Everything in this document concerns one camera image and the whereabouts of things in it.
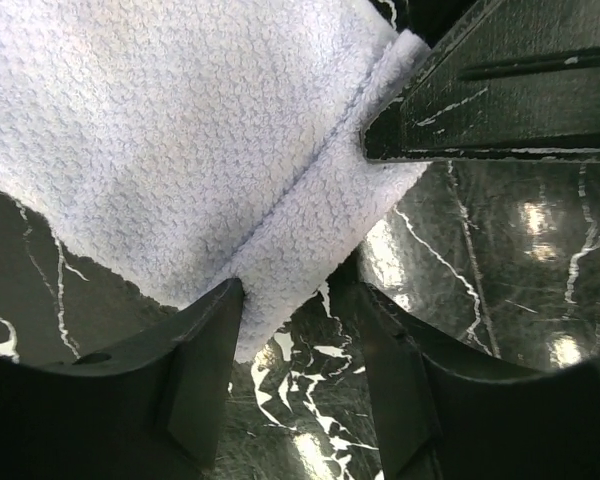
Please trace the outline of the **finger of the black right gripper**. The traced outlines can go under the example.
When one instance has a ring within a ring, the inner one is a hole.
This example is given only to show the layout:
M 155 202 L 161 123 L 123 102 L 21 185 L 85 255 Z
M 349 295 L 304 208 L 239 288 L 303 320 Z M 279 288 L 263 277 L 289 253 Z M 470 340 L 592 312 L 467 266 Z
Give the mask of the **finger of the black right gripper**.
M 600 163 L 600 1 L 418 1 L 432 44 L 361 131 L 371 163 Z

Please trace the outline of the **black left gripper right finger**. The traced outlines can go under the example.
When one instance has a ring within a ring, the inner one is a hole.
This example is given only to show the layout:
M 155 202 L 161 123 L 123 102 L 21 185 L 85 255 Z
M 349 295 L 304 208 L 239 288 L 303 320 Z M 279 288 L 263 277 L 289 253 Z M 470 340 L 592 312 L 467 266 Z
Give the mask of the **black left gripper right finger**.
M 541 372 L 352 290 L 388 479 L 600 479 L 600 358 Z

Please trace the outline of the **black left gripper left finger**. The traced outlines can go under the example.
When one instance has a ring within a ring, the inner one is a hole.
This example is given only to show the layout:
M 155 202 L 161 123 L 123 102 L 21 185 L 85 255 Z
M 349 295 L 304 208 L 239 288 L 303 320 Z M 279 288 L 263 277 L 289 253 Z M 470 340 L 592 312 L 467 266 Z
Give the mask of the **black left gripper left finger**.
M 228 279 L 71 363 L 0 357 L 0 479 L 199 479 L 215 464 L 244 293 Z

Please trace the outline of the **white terry towel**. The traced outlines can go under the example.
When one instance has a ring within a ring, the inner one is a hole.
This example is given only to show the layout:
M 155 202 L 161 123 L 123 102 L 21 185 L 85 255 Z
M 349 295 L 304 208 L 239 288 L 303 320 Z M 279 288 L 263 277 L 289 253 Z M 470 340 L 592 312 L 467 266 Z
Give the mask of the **white terry towel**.
M 0 190 L 160 303 L 240 279 L 247 362 L 424 172 L 360 133 L 427 54 L 367 1 L 0 1 Z

